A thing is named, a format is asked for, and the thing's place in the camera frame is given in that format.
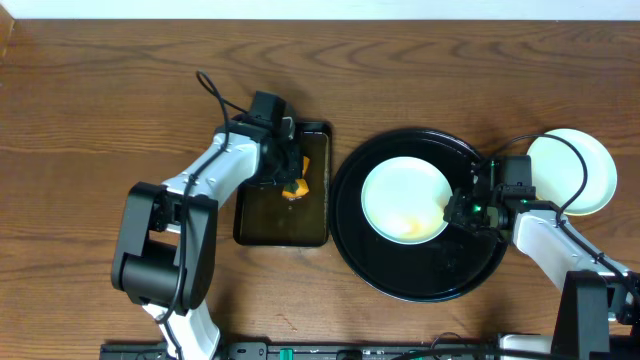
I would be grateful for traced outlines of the orange green sponge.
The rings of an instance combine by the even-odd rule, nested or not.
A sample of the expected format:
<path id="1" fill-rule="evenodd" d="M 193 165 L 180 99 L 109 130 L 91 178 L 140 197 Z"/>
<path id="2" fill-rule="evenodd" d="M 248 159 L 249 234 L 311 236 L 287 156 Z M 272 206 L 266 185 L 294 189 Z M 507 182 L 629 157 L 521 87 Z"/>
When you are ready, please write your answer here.
<path id="1" fill-rule="evenodd" d="M 304 179 L 310 164 L 310 159 L 306 156 L 303 157 L 303 170 L 302 177 L 296 179 L 293 183 L 287 184 L 282 190 L 282 197 L 288 200 L 296 200 L 304 197 L 309 193 L 309 186 Z"/>

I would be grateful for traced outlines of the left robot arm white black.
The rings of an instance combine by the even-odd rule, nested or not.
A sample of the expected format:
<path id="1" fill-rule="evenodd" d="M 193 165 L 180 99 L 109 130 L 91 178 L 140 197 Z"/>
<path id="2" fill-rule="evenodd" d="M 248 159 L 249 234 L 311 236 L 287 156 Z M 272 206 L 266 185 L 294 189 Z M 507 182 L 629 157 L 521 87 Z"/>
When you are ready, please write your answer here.
<path id="1" fill-rule="evenodd" d="M 160 327 L 169 359 L 211 359 L 220 341 L 206 304 L 220 207 L 246 181 L 279 185 L 302 175 L 295 122 L 241 115 L 210 147 L 160 185 L 129 191 L 111 282 Z"/>

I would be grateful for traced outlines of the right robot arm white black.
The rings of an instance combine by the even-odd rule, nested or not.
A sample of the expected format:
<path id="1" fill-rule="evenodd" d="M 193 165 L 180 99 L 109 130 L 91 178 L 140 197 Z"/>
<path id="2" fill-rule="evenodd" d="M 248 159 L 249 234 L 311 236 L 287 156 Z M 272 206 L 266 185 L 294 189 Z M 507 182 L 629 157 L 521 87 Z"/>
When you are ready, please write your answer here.
<path id="1" fill-rule="evenodd" d="M 533 186 L 454 191 L 444 220 L 513 244 L 562 291 L 550 354 L 630 359 L 639 352 L 639 274 L 584 238 Z"/>

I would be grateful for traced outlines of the light blue plate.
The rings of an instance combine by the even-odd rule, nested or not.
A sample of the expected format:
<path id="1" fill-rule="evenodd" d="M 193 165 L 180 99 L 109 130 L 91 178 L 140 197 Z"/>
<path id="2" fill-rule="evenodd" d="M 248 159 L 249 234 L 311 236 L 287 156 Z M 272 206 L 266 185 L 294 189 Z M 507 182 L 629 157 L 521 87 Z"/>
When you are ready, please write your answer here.
<path id="1" fill-rule="evenodd" d="M 383 238 L 418 245 L 438 237 L 448 226 L 444 210 L 452 196 L 444 174 L 416 157 L 394 157 L 375 166 L 361 190 L 368 224 Z"/>
<path id="2" fill-rule="evenodd" d="M 564 211 L 570 216 L 585 216 L 598 212 L 613 198 L 618 174 L 615 162 L 593 136 L 575 129 L 555 129 L 547 132 L 571 143 L 584 158 L 588 180 L 583 192 Z M 577 155 L 564 143 L 537 138 L 527 155 L 532 161 L 532 181 L 541 200 L 564 205 L 583 181 L 583 169 Z"/>

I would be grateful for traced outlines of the light blue plate front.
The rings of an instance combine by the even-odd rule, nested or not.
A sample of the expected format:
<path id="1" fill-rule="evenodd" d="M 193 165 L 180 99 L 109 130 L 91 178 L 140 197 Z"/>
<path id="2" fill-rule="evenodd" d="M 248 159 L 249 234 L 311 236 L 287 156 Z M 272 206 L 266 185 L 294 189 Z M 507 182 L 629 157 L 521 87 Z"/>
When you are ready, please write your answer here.
<path id="1" fill-rule="evenodd" d="M 438 237 L 448 226 L 444 210 L 452 196 L 444 174 L 416 157 L 394 157 L 375 166 L 361 190 L 368 224 L 383 238 L 418 245 Z"/>

